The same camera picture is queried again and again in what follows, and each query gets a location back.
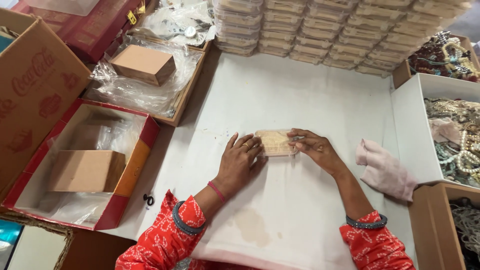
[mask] red sleeve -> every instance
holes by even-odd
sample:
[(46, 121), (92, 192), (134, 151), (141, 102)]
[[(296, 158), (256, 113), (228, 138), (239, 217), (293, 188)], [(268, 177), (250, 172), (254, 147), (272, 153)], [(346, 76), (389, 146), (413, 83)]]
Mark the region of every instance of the red sleeve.
[[(357, 220), (375, 222), (381, 218), (377, 211)], [(386, 227), (358, 229), (348, 224), (340, 227), (343, 241), (350, 247), (353, 261), (359, 270), (414, 270), (413, 261), (405, 246)]]
[[(168, 190), (155, 222), (140, 236), (136, 245), (120, 255), (115, 270), (170, 270), (192, 253), (205, 230), (188, 235), (178, 229), (172, 218), (177, 202)], [(205, 216), (192, 196), (180, 207), (179, 216), (194, 228), (205, 222)]]

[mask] woman's right hand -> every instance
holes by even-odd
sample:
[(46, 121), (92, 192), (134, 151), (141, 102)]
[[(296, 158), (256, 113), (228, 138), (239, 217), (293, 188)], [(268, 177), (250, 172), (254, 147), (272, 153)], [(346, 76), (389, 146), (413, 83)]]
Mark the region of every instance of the woman's right hand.
[(333, 149), (327, 138), (321, 137), (309, 130), (292, 128), (292, 132), (287, 134), (288, 137), (303, 137), (296, 141), (290, 142), (290, 146), (295, 146), (300, 152), (307, 154), (327, 173), (335, 177), (348, 168), (340, 159)]

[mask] pearl necklace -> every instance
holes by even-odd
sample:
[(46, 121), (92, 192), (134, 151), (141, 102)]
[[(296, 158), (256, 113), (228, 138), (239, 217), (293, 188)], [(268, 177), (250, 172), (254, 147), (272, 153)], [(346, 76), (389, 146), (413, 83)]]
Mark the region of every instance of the pearl necklace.
[[(473, 163), (473, 164), (480, 164), (480, 159), (470, 151), (468, 151), (467, 144), (466, 144), (466, 139), (467, 139), (467, 132), (462, 131), (460, 132), (460, 152), (456, 155), (456, 166), (459, 170), (462, 172), (468, 172), (468, 173), (473, 173), (473, 172), (478, 172), (480, 171), (480, 167), (476, 169), (467, 169), (465, 168), (462, 158), (465, 158), (468, 162)], [(471, 150), (478, 150), (475, 147), (471, 147)]]

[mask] small brown box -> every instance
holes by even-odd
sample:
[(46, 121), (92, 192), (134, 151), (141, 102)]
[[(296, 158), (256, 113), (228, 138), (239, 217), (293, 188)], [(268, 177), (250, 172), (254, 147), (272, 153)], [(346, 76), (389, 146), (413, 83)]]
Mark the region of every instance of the small brown box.
[(49, 191), (113, 192), (125, 167), (125, 155), (110, 150), (59, 151)]
[(176, 69), (172, 54), (137, 45), (129, 45), (110, 63), (118, 75), (154, 86), (162, 86)]

